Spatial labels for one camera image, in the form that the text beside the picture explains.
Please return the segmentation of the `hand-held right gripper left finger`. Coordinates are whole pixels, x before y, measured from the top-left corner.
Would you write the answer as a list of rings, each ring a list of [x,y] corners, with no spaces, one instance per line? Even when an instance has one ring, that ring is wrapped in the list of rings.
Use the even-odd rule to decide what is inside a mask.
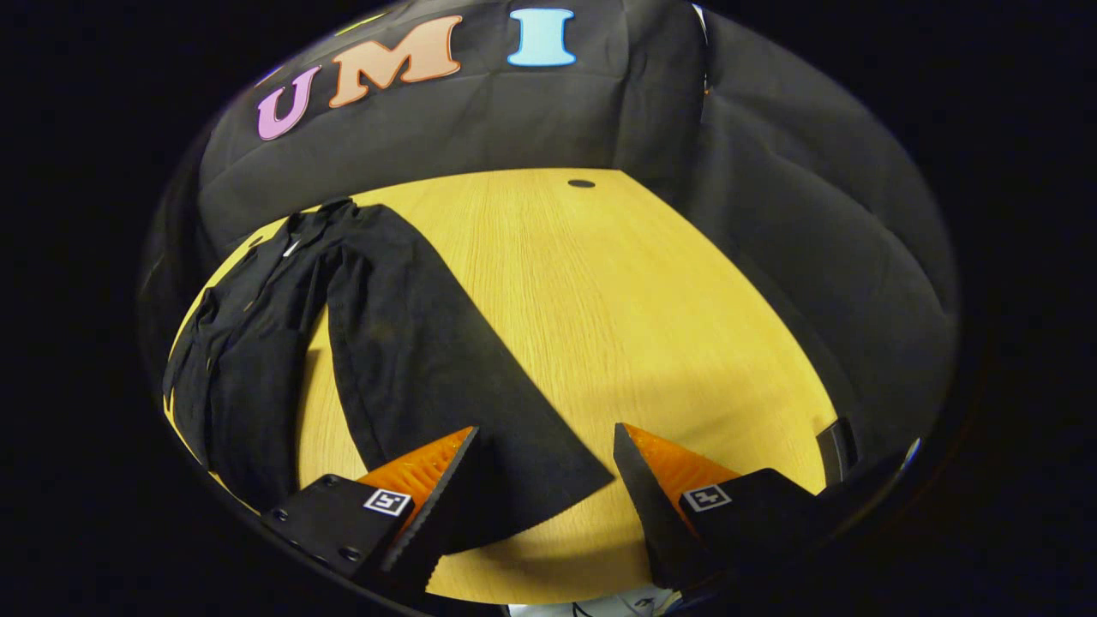
[[[261,521],[336,577],[377,592],[423,592],[451,549],[479,458],[479,429],[465,427],[360,479],[325,474]]]

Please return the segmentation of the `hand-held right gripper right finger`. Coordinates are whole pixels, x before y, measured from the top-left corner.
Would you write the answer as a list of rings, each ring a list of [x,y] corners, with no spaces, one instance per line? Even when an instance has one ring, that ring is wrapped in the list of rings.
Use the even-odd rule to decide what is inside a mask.
[[[740,474],[626,422],[614,427],[614,461],[661,587],[700,592],[760,577],[828,528],[825,501],[783,473]]]

